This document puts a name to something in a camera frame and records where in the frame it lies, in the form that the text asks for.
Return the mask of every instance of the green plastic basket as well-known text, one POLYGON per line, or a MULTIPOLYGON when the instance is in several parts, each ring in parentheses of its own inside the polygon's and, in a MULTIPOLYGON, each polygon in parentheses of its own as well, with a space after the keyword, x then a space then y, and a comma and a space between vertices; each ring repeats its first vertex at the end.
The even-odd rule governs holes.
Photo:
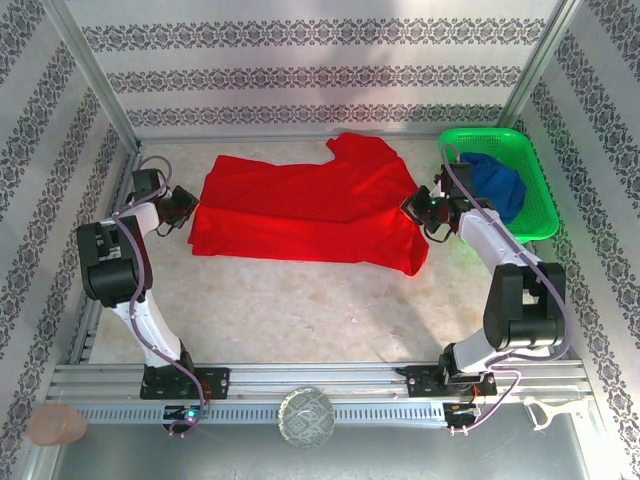
MULTIPOLYGON (((527 186, 524 208, 507 228, 521 242, 544 240, 558 230, 558 214, 531 143, 519 132, 508 128, 456 128, 440 136, 439 146, 451 143, 460 153, 486 153, 517 170, 527 186)), ((449 149, 447 158, 455 161, 449 149)))

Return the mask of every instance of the cable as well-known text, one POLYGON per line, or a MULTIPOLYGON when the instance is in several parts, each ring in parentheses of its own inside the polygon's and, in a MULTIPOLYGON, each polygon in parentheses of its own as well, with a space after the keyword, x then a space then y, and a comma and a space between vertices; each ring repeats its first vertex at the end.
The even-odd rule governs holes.
POLYGON ((487 222, 489 222, 489 225, 491 225, 493 228, 497 230, 500 236, 505 240, 505 242, 507 242, 509 247, 511 247, 511 250, 524 261, 524 263, 536 274, 536 276, 544 284, 544 286, 547 287, 547 291, 551 293, 551 296, 556 301, 556 304, 558 305, 558 307, 560 308, 560 311, 562 312, 562 318, 564 319, 564 325, 565 325, 565 335, 562 340, 562 343, 560 344, 556 352, 550 354, 547 357, 534 357, 531 355, 523 355, 520 353, 507 353, 500 357, 496 357, 487 363, 488 371, 494 374, 513 373, 515 374, 516 379, 511 384, 511 386, 502 394, 502 396, 493 405, 493 407, 491 407, 491 409, 485 415, 483 415, 478 420, 476 420, 476 422, 473 425, 470 425, 469 427, 463 427, 463 428, 452 427, 450 429, 452 435, 459 432, 462 432, 466 435, 470 430, 473 430, 474 428, 479 427, 484 422, 486 422, 489 418, 491 418, 491 416, 496 412, 496 410, 498 410, 498 407, 502 405, 502 403, 507 398, 507 396, 520 383, 520 380, 522 378, 522 373, 519 370, 499 368, 499 367, 496 368, 495 365, 508 358, 517 358, 520 360, 530 360, 530 361, 538 361, 538 362, 557 360, 558 358, 562 357, 565 353, 567 353, 567 351, 569 350, 569 347, 571 345, 571 340, 573 338, 573 322, 571 320, 571 315, 569 314, 567 305, 563 301, 562 296, 560 295, 560 292, 558 292, 556 287, 551 283, 551 281, 549 281, 546 275, 542 273, 542 271, 538 268, 538 266, 529 258, 529 256, 527 255, 528 252, 524 248, 521 248, 520 245, 518 245, 518 243, 516 243, 511 238, 511 235, 502 226, 501 222, 496 222, 487 212, 484 211, 484 208, 480 206, 480 204, 476 201, 473 195, 471 195, 469 190, 466 189, 466 187, 462 184, 460 179, 456 176, 453 169, 449 165, 449 160, 447 158, 447 148, 450 148, 451 150, 453 150, 453 153, 456 156, 456 163, 460 163, 460 152, 455 147, 455 145, 452 145, 450 143, 445 143, 440 147, 440 156, 442 157, 442 163, 445 169, 447 170, 447 173, 451 177, 451 180, 453 180, 453 183, 456 184, 456 187, 460 189, 460 191, 464 194, 464 196, 467 197, 467 200, 471 202, 473 207, 480 212, 480 214, 484 217, 484 219, 487 222))
POLYGON ((138 244, 135 240, 135 238, 133 237, 133 234, 131 233, 131 231, 124 225, 124 223, 122 223, 122 221, 120 220, 120 216, 131 210, 132 208, 141 205, 149 200, 152 200, 153 198, 162 195, 169 184, 169 181, 171 180, 171 176, 173 173, 173 169, 171 168, 171 163, 169 163, 169 160, 167 160, 165 157, 161 156, 161 155, 152 155, 150 157, 145 158, 144 160, 142 160, 142 162, 140 162, 140 165, 138 165, 138 170, 140 168, 142 168, 143 165, 145 165, 146 163, 148 163, 151 160, 154 159, 160 159, 162 160, 166 165, 167 165, 167 176, 164 177, 163 175, 163 183, 162 185, 160 185, 160 187, 151 192, 149 195, 146 195, 145 197, 141 198, 140 200, 137 200, 135 202, 129 203, 125 206, 122 207, 122 209, 120 209, 120 211, 114 213, 111 216, 111 219, 115 222, 115 224, 118 226, 118 228, 122 231, 122 233, 124 234, 125 237, 127 237, 127 240, 129 241, 129 244, 131 245, 132 249, 133 249, 133 253, 136 257, 136 263, 138 264, 138 281, 137 281, 137 285, 136 285, 136 290, 133 294, 133 296, 131 297, 131 300, 129 301, 129 318, 131 320, 131 328, 133 329, 133 332, 135 333, 136 337, 138 338, 138 340, 140 341, 140 343, 142 343, 145 347, 147 347, 149 350, 151 350, 154 354, 156 354, 158 357, 160 357, 162 360, 164 360, 165 362, 169 363, 170 365, 174 366, 175 368, 177 368, 180 372, 184 373, 187 377, 189 377, 190 380, 193 381, 193 383, 196 385, 196 388, 198 389, 198 396, 200 399, 200 410, 198 411, 198 416, 197 417, 193 417, 193 418, 189 418, 189 419, 182 419, 182 420, 176 420, 175 422, 173 422, 170 426, 169 426, 169 435, 173 435, 174 433, 174 428, 177 427, 178 425, 185 425, 185 426, 189 426, 190 428, 185 431, 184 433, 182 433, 180 436, 181 437, 185 437, 187 434, 193 432, 193 430, 195 429, 195 427, 198 425, 198 423, 200 422, 200 419, 202 418, 202 415, 204 413, 204 407, 205 407, 205 395, 202 389, 202 385, 200 384, 200 380, 198 380, 198 378, 191 373, 189 370, 187 370, 186 368, 184 368, 182 365, 180 365, 178 362, 176 362, 175 360, 173 360, 172 358, 168 357, 167 355, 165 355, 164 353, 162 353, 160 351, 160 349, 158 349, 157 345, 152 345, 151 342, 149 342, 144 335, 142 335, 142 332, 140 331, 139 327, 138 327, 138 322, 136 319, 136 302, 137 299, 140 298, 140 294, 142 293, 142 290, 144 290, 144 261, 142 260, 142 252, 140 251, 140 247, 138 247, 138 244))

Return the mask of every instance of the patterned wallpaper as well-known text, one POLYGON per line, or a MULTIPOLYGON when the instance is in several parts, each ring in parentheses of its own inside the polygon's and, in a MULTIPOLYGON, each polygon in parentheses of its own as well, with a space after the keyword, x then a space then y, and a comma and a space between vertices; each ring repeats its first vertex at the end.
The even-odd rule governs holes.
POLYGON ((555 4, 68 3, 142 138, 493 125, 555 4))
POLYGON ((84 305, 74 229, 128 152, 38 0, 0 1, 0 480, 18 474, 84 305))
POLYGON ((640 15, 628 0, 587 1, 517 128, 537 151, 560 231, 540 242, 567 271, 589 371, 624 478, 640 478, 640 15))

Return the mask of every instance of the metal corner post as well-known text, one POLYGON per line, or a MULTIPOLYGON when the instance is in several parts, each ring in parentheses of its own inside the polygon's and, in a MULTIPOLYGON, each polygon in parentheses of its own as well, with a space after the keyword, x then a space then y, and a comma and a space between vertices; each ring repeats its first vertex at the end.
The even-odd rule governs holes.
POLYGON ((502 109, 498 127, 513 127, 581 3, 582 0, 559 0, 540 42, 524 67, 516 88, 502 109))
POLYGON ((120 105, 113 88, 111 88, 107 76, 93 55, 89 43, 84 38, 82 30, 66 5, 66 0, 41 1, 47 15, 55 25, 80 70, 82 70, 87 82, 127 145, 127 150, 130 153, 134 152, 139 144, 139 138, 122 105, 120 105))

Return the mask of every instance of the floor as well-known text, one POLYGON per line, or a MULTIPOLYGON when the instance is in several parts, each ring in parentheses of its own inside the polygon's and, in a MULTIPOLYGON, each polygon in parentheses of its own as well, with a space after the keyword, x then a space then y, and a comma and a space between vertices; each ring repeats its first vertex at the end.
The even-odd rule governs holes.
MULTIPOLYGON (((435 140, 388 142, 418 184, 431 185, 435 140)), ((276 164, 324 163, 322 141, 150 145, 173 164, 172 185, 199 194, 218 155, 276 164)), ((169 327, 195 362, 435 360, 444 346, 482 324, 490 276, 475 252, 452 237, 430 246, 415 277, 369 264, 193 257, 191 225, 145 239, 153 292, 169 327)), ((91 363, 143 363, 124 323, 104 311, 91 363)))

